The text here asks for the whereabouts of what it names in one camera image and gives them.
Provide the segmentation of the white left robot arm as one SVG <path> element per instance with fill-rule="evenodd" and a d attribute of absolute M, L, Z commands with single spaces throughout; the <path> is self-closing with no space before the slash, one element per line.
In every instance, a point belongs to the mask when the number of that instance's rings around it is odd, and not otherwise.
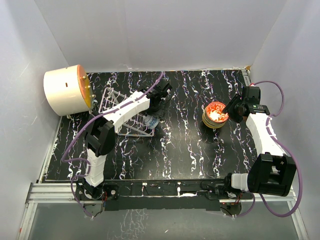
<path fill-rule="evenodd" d="M 84 136 L 89 161 L 84 179 L 88 183 L 85 192 L 91 199 L 97 200 L 103 195 L 104 188 L 100 184 L 104 181 L 106 157 L 115 147 L 116 134 L 123 124 L 141 114 L 143 124 L 153 130 L 165 119 L 172 88 L 168 80 L 160 79 L 153 89 L 136 90 L 122 102 L 103 111 L 103 116 L 90 121 Z"/>

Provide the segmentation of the blue rose pattern bowl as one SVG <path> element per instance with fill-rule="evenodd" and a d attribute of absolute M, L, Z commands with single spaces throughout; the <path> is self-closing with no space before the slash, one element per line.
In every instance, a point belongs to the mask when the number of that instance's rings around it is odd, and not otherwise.
<path fill-rule="evenodd" d="M 143 121 L 148 129 L 153 130 L 159 124 L 160 119 L 155 116 L 146 115 L 143 117 Z"/>

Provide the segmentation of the green sprig pattern bowl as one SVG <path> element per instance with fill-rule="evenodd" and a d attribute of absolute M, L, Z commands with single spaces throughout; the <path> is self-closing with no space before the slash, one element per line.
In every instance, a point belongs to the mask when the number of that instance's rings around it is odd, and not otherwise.
<path fill-rule="evenodd" d="M 202 121 L 208 125 L 219 125 L 219 124 L 225 124 L 226 122 L 223 121 L 223 122 L 218 122 L 218 121 L 214 121 L 214 120 L 210 120 L 210 119 L 207 119 L 207 118 L 203 118 Z"/>

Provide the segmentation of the light green checkered bowl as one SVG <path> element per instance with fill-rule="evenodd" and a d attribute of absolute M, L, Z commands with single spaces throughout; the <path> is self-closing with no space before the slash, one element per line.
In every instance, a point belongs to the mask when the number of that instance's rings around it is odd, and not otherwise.
<path fill-rule="evenodd" d="M 209 116 L 207 115 L 203 115 L 202 116 L 202 120 L 208 124 L 211 125 L 219 125 L 219 124 L 223 124 L 228 120 L 228 116 L 221 118 L 220 120 L 212 120 Z"/>

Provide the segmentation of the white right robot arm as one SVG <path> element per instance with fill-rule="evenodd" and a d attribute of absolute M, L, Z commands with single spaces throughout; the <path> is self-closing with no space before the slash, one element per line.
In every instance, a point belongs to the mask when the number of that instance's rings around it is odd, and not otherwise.
<path fill-rule="evenodd" d="M 257 152 L 248 173 L 229 173 L 224 181 L 223 194 L 233 199 L 240 192 L 285 197 L 289 194 L 297 167 L 292 157 L 274 141 L 271 114 L 260 103 L 261 90 L 257 86 L 244 86 L 223 109 L 223 113 L 236 123 L 245 122 Z"/>

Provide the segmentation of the yellow sun pattern bowl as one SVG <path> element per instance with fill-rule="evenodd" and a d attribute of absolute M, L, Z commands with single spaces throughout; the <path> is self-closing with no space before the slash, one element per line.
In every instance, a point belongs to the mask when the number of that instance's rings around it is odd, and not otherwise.
<path fill-rule="evenodd" d="M 219 125 L 219 126 L 206 126 L 207 128 L 209 129 L 213 129 L 213 130 L 216 130 L 216 129 L 221 129 L 223 127 L 223 125 Z"/>

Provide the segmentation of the orange leaf pattern bowl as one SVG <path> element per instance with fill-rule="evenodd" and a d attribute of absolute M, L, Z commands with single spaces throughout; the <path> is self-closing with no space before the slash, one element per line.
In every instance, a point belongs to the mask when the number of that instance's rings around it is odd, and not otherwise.
<path fill-rule="evenodd" d="M 204 125 L 205 125 L 205 126 L 224 126 L 225 123 L 223 123 L 223 124 L 218 124 L 218 125 L 212 125 L 212 124 L 206 124 L 206 123 L 204 122 Z"/>

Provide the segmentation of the red flower striped bowl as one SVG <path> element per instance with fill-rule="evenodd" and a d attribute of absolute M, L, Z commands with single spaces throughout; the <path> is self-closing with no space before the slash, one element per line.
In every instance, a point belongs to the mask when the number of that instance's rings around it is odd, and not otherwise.
<path fill-rule="evenodd" d="M 205 107 L 202 115 L 207 115 L 212 120 L 220 120 L 223 117 L 229 116 L 227 113 L 222 113 L 225 106 L 226 105 L 224 103 L 219 101 L 211 102 Z"/>

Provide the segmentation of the white wire dish rack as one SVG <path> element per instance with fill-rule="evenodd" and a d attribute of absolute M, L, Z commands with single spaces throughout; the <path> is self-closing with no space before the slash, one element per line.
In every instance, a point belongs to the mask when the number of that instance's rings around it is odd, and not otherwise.
<path fill-rule="evenodd" d="M 93 116 L 103 114 L 103 117 L 112 122 L 114 131 L 119 136 L 152 137 L 155 134 L 149 122 L 157 124 L 159 121 L 143 112 L 150 107 L 150 99 L 135 91 L 130 96 L 121 94 L 113 88 L 105 88 L 99 109 L 92 112 Z"/>

